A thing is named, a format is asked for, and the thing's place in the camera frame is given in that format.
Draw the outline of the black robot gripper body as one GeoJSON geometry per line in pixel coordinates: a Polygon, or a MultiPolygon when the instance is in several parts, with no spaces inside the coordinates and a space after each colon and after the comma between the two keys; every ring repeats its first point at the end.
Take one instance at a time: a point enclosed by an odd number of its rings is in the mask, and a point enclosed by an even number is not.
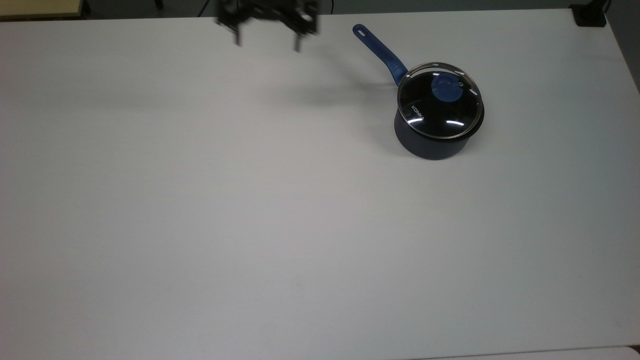
{"type": "Polygon", "coordinates": [[[215,8],[215,22],[236,32],[251,19],[280,22],[298,35],[319,30],[317,0],[218,0],[215,8]]]}

